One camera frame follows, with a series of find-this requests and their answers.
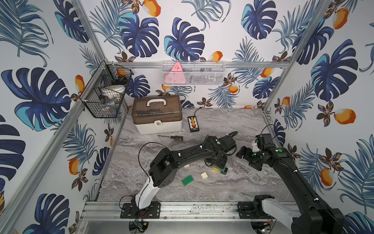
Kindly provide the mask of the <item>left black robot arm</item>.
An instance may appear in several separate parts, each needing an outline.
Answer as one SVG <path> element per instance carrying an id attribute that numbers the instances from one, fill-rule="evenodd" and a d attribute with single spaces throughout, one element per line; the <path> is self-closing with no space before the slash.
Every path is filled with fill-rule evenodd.
<path id="1" fill-rule="evenodd" d="M 174 181 L 178 170 L 193 162 L 204 160 L 208 166 L 225 170 L 229 152 L 237 149 L 237 134 L 234 131 L 221 138 L 207 135 L 202 143 L 182 150 L 165 146 L 150 163 L 146 183 L 131 203 L 138 210 L 147 209 L 158 191 Z"/>

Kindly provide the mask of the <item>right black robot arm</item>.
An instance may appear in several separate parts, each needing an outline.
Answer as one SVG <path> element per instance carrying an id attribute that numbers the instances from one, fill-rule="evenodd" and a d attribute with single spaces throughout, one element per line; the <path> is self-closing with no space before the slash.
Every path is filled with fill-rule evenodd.
<path id="1" fill-rule="evenodd" d="M 345 217 L 338 208 L 331 208 L 310 186 L 291 158 L 290 152 L 277 147 L 271 134 L 256 135 L 251 147 L 243 146 L 236 156 L 261 171 L 268 165 L 281 177 L 293 196 L 299 211 L 292 212 L 275 199 L 261 201 L 264 213 L 274 217 L 293 234 L 343 234 Z"/>

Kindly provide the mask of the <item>cream lego lower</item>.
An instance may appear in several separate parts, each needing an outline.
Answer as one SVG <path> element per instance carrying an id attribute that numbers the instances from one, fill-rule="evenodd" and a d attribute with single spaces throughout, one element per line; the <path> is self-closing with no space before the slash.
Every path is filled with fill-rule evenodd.
<path id="1" fill-rule="evenodd" d="M 207 173 L 206 173 L 206 172 L 203 172 L 203 173 L 201 173 L 201 176 L 202 176 L 202 178 L 203 178 L 203 179 L 206 179 L 206 178 L 208 178 L 208 175 L 207 175 Z"/>

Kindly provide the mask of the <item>black remote control box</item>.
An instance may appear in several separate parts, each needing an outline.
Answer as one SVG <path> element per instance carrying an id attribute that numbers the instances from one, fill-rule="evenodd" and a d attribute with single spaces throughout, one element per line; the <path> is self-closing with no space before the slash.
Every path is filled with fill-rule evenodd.
<path id="1" fill-rule="evenodd" d="M 189 116 L 188 117 L 188 123 L 189 123 L 189 128 L 190 128 L 191 133 L 200 131 L 196 116 Z"/>

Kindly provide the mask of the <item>brown lidded storage box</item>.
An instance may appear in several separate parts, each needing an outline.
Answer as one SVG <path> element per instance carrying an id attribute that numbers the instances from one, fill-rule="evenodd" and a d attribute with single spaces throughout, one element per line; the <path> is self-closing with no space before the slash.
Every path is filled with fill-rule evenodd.
<path id="1" fill-rule="evenodd" d="M 179 132 L 182 107 L 179 96 L 146 96 L 134 99 L 131 117 L 140 134 Z"/>

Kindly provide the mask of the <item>pink triangle object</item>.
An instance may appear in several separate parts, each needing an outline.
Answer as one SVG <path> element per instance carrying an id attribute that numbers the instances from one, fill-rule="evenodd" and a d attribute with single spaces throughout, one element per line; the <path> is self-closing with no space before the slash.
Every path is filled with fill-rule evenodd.
<path id="1" fill-rule="evenodd" d="M 166 72 L 164 75 L 165 84 L 176 85 L 185 84 L 186 77 L 182 69 L 180 62 L 177 62 L 171 69 L 171 71 Z"/>

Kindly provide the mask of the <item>white object in basket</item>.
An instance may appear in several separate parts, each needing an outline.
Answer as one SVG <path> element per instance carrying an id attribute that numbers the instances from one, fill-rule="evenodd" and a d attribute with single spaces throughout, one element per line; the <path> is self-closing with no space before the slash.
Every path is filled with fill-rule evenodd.
<path id="1" fill-rule="evenodd" d="M 108 98 L 114 98 L 122 95 L 125 90 L 126 87 L 124 85 L 111 85 L 101 88 L 101 94 Z"/>

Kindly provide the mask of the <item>yellow handled screwdriver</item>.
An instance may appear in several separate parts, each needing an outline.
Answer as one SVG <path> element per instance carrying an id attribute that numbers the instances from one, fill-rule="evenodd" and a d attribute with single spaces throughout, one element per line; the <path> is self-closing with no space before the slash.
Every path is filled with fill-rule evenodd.
<path id="1" fill-rule="evenodd" d="M 179 140 L 179 141 L 183 141 L 183 139 L 184 139 L 183 136 L 164 136 L 164 135 L 158 135 L 158 137 L 166 137 L 166 138 L 171 138 L 171 139 Z"/>

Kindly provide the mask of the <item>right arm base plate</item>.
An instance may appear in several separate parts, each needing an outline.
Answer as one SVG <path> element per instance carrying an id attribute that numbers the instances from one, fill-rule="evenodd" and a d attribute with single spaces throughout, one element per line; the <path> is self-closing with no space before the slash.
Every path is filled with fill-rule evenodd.
<path id="1" fill-rule="evenodd" d="M 240 219 L 271 219 L 272 216 L 263 211 L 258 201 L 238 202 L 237 212 Z"/>

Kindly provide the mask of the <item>clear wall shelf tray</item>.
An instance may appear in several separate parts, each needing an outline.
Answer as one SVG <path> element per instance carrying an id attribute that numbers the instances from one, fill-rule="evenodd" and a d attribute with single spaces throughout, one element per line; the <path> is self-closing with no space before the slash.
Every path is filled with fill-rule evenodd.
<path id="1" fill-rule="evenodd" d="M 180 62 L 186 77 L 185 84 L 165 84 L 164 75 Z M 166 86 L 216 86 L 224 82 L 226 65 L 221 61 L 164 61 L 161 63 L 163 84 Z"/>

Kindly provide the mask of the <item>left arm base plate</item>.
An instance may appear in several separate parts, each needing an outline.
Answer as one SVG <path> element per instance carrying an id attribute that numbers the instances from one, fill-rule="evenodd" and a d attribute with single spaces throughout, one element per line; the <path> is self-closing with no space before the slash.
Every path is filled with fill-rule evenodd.
<path id="1" fill-rule="evenodd" d="M 138 209 L 135 202 L 124 203 L 121 208 L 121 219 L 159 219 L 161 203 L 151 202 L 148 208 Z"/>

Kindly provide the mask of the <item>aluminium front rail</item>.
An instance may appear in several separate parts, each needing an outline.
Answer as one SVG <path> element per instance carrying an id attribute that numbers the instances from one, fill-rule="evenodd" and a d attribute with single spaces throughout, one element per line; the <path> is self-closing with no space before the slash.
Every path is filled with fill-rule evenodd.
<path id="1" fill-rule="evenodd" d="M 270 214 L 255 214 L 252 202 L 156 202 L 140 220 L 150 221 L 263 221 L 275 220 Z M 133 208 L 118 202 L 87 202 L 80 215 L 83 221 L 135 220 Z"/>

